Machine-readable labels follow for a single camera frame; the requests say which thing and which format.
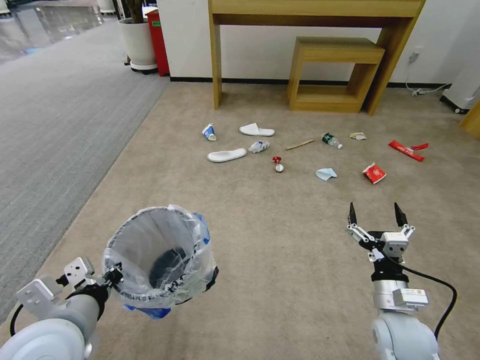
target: power outlet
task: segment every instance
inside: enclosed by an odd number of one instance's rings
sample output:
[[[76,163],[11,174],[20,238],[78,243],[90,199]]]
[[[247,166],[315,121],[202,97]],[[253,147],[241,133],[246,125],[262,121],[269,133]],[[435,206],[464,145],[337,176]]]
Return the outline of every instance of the power outlet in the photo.
[[[413,64],[414,62],[417,61],[417,59],[419,58],[420,53],[422,52],[423,49],[424,49],[424,47],[421,46],[421,45],[417,45],[413,48],[413,52],[411,53],[410,57],[408,58],[408,65],[411,65],[411,64]]]

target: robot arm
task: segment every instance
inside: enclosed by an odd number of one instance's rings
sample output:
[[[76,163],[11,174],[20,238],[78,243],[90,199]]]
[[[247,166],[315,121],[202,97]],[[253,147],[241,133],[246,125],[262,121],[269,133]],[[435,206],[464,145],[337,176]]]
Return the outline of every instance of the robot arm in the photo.
[[[77,257],[65,266],[57,280],[49,276],[34,279],[16,296],[20,306],[10,324],[12,337],[0,349],[2,360],[84,360],[91,359],[98,348],[95,335],[110,289],[123,281],[122,264],[103,276],[93,277],[94,267],[86,257]],[[60,300],[62,286],[73,292]],[[15,334],[15,320],[25,307],[39,321]]]
[[[368,251],[374,266],[373,303],[379,317],[372,323],[373,340],[382,360],[439,360],[436,336],[410,315],[429,303],[425,290],[409,288],[409,278],[403,273],[410,270],[402,264],[415,227],[408,225],[397,203],[395,217],[399,231],[365,231],[358,226],[350,204],[347,232]]]

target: red trash can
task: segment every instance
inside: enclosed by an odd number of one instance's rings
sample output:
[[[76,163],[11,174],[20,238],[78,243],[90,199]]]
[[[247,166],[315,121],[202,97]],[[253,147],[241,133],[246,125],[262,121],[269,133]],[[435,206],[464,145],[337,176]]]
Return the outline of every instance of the red trash can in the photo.
[[[164,34],[162,33],[159,11],[150,11],[146,16],[148,18],[148,26],[150,27],[153,51],[155,52],[156,63],[158,64],[158,74],[160,76],[170,75],[169,61],[167,59],[167,51],[165,50]]]

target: reflective floor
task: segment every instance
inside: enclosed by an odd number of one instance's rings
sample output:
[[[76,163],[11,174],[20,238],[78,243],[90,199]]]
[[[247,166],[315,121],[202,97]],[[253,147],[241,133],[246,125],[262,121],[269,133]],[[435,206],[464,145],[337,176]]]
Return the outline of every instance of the reflective floor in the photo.
[[[11,17],[0,17],[0,64],[116,20],[116,17],[102,16],[96,6],[17,8]]]

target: trash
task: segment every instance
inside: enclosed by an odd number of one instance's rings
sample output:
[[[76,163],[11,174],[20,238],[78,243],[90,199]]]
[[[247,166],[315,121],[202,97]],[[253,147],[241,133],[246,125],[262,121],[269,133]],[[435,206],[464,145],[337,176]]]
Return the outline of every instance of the trash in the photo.
[[[299,143],[298,145],[293,145],[293,146],[286,147],[285,150],[292,150],[292,149],[295,149],[295,148],[299,148],[303,145],[310,144],[313,141],[314,141],[313,139],[310,139],[310,140],[304,141],[302,143]]]
[[[129,218],[108,241],[103,271],[121,262],[120,300],[159,319],[175,305],[207,291],[218,268],[202,215],[178,205],[148,207]]]
[[[367,139],[365,134],[363,132],[352,132],[350,134],[350,138],[355,139],[355,140],[364,140]]]
[[[282,161],[280,156],[274,156],[271,160],[276,164],[274,169],[277,173],[281,173],[285,169],[285,167],[280,163],[280,161]]]
[[[318,178],[322,179],[323,181],[327,181],[330,178],[336,178],[337,177],[337,173],[331,167],[318,169],[315,172],[315,175]]]
[[[366,175],[367,178],[370,179],[372,184],[378,183],[380,180],[387,176],[387,173],[384,172],[381,168],[379,168],[379,166],[374,162],[367,166],[366,169],[363,170],[363,173]]]
[[[275,130],[273,129],[262,129],[257,126],[257,123],[251,123],[245,126],[240,127],[240,132],[245,135],[251,136],[273,136]]]
[[[263,150],[268,149],[270,143],[268,141],[255,141],[249,148],[248,151],[251,153],[260,153]]]
[[[323,136],[321,137],[321,140],[325,144],[332,145],[337,149],[341,149],[343,147],[343,145],[337,140],[337,138],[329,132],[327,132],[326,134],[323,134]]]
[[[205,126],[205,128],[201,131],[201,133],[209,141],[217,140],[217,136],[215,135],[214,125],[212,123],[209,123],[207,126]]]
[[[214,163],[224,163],[226,161],[242,158],[247,155],[247,150],[238,148],[235,150],[215,151],[209,153],[206,158]]]
[[[421,149],[426,149],[429,147],[428,143],[422,144],[422,145],[416,145],[416,146],[410,146],[406,147],[403,146],[401,143],[398,141],[393,140],[391,143],[388,144],[390,147],[398,150],[401,153],[404,153],[405,155],[408,155],[409,157],[422,162],[425,158],[423,156],[420,156],[416,153],[414,153],[415,150],[421,150]]]

